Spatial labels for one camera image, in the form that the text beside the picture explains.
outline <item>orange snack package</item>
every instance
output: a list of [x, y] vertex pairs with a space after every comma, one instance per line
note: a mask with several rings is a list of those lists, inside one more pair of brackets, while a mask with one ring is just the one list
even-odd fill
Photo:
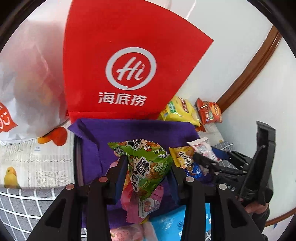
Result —
[[200, 98], [196, 101], [196, 107], [203, 125], [208, 123], [221, 123], [222, 113], [219, 106], [214, 102], [202, 101]]

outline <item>white circular logo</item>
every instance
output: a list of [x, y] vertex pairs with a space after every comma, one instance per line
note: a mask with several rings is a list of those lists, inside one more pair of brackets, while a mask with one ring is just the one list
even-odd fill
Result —
[[[141, 74], [143, 73], [143, 71], [145, 69], [145, 64], [142, 64], [142, 60], [136, 61], [136, 64], [134, 66], [132, 66], [132, 63], [136, 60], [135, 56], [132, 57], [124, 66], [122, 66], [121, 69], [116, 70], [116, 72], [118, 73], [117, 81], [121, 81], [126, 72], [129, 72], [129, 74], [126, 77], [127, 80], [130, 80], [133, 77], [136, 81], [141, 81], [139, 84], [137, 84], [133, 87], [130, 87], [130, 88], [128, 86], [121, 85], [120, 83], [118, 83], [112, 74], [114, 63], [121, 56], [128, 54], [128, 53], [142, 54], [149, 60], [149, 63], [150, 63], [150, 72], [145, 79], [143, 79], [143, 77], [141, 77]], [[105, 70], [106, 77], [111, 85], [113, 85], [114, 87], [116, 87], [118, 89], [128, 90], [128, 91], [129, 90], [137, 90], [137, 89], [142, 88], [145, 85], [147, 85], [154, 77], [155, 72], [156, 72], [156, 60], [155, 60], [154, 56], [146, 49], [138, 48], [138, 47], [124, 48], [124, 49], [119, 50], [115, 54], [113, 54], [113, 56], [108, 60], [108, 63], [106, 65], [106, 70]]]

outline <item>white plastic bag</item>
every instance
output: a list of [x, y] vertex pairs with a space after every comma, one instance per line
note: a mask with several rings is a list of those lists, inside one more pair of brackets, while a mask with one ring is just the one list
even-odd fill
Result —
[[[61, 56], [63, 31], [58, 25], [48, 26], [25, 20], [1, 51], [2, 144], [20, 143], [41, 137], [66, 121]], [[57, 68], [52, 68], [53, 71], [44, 56], [46, 48], [47, 52], [50, 49], [60, 55], [56, 58]], [[54, 55], [48, 56], [51, 58], [51, 66], [54, 66]]]

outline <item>yellow snack package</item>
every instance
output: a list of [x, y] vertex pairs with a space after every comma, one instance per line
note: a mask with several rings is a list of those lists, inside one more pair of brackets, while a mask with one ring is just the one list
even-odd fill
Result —
[[185, 169], [193, 163], [194, 148], [192, 146], [182, 146], [171, 148], [169, 147], [170, 155], [174, 159], [177, 167]]
[[158, 119], [163, 121], [190, 122], [192, 125], [200, 126], [200, 121], [194, 107], [188, 100], [176, 96], [161, 111]]

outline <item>green snack package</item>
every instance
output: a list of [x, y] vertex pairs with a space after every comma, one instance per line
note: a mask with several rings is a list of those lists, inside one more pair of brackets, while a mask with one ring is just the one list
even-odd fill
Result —
[[116, 156], [127, 155], [134, 191], [141, 201], [150, 197], [170, 170], [173, 158], [157, 143], [143, 139], [108, 143]]

